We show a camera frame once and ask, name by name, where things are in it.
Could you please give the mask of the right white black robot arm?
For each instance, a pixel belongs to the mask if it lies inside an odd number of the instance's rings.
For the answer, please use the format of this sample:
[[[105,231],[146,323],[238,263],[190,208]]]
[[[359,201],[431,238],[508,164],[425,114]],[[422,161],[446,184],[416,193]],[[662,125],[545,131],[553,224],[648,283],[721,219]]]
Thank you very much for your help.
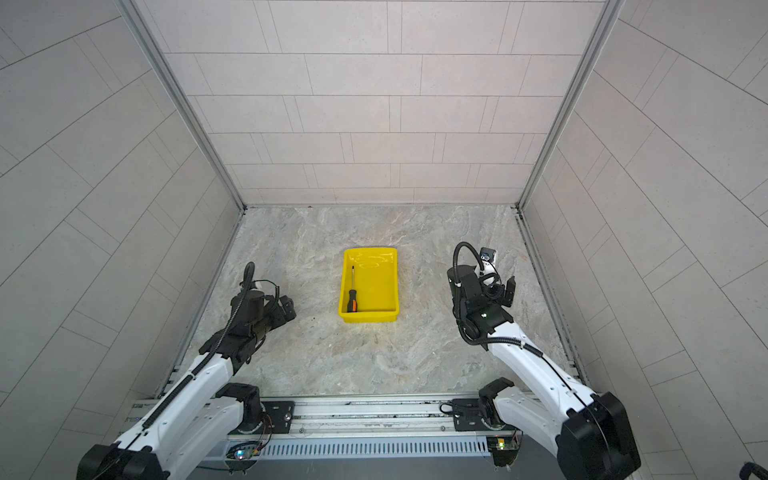
[[[489,248],[461,241],[447,278],[462,340],[507,365],[530,389],[505,378],[479,392],[481,419],[510,426],[546,448],[567,479],[626,479],[641,466],[629,415],[612,393],[595,393],[558,366],[523,332],[508,309],[513,278],[503,282]]]

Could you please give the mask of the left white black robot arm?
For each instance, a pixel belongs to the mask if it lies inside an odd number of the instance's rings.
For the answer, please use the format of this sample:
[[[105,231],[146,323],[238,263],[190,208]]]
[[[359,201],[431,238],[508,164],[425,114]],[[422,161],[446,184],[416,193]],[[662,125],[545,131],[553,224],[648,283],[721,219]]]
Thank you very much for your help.
[[[289,297],[268,295],[256,282],[243,285],[226,326],[204,343],[185,375],[113,443],[93,446],[77,478],[184,479],[230,434],[247,439],[226,459],[251,464],[274,433],[288,430],[290,415],[266,407],[257,386],[231,379],[270,331],[295,317]]]

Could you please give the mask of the orange black handled screwdriver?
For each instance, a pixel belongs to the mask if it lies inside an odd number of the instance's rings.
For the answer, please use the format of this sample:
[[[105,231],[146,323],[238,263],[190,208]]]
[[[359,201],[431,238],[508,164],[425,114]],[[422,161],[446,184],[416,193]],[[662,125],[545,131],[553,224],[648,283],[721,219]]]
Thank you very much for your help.
[[[358,311],[357,290],[355,289],[355,267],[351,267],[350,272],[351,289],[349,290],[349,299],[347,303],[347,312],[356,313]]]

